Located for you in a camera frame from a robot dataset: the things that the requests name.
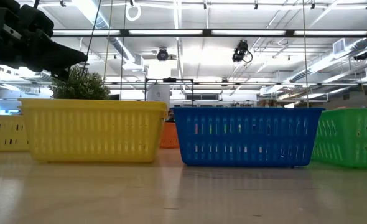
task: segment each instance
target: orange basket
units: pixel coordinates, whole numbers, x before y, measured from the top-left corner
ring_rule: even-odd
[[[161,137],[160,148],[177,149],[179,148],[177,128],[175,123],[165,122],[163,135]]]

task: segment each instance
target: hanging ring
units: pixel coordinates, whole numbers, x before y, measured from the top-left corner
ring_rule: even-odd
[[[137,10],[138,10],[138,12],[137,12],[137,14],[136,14],[136,16],[134,16],[134,17],[131,17],[130,15],[129,15],[129,9],[130,8],[136,8]],[[127,17],[127,19],[129,20],[129,21],[135,21],[135,20],[137,20],[137,19],[139,19],[139,17],[141,16],[141,7],[140,6],[138,6],[137,4],[136,5],[134,5],[134,6],[128,6],[128,7],[126,7],[126,17]]]

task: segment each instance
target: basket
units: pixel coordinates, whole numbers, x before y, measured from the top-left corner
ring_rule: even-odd
[[[367,168],[367,109],[324,111],[320,117],[312,159]]]
[[[178,134],[175,123],[165,122],[163,135],[161,137],[160,148],[162,149],[178,149]]]
[[[20,101],[38,161],[152,162],[167,113],[163,102]]]
[[[196,166],[306,166],[322,108],[174,108],[181,156]]]
[[[0,115],[0,152],[28,150],[23,116]]]

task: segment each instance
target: yellow basket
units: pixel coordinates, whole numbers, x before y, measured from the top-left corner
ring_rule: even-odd
[[[23,116],[0,116],[0,152],[28,150]]]
[[[152,162],[163,102],[21,99],[38,161]]]

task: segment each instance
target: blue basket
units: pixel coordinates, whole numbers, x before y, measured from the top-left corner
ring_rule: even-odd
[[[306,166],[323,108],[174,108],[181,157],[195,166]]]

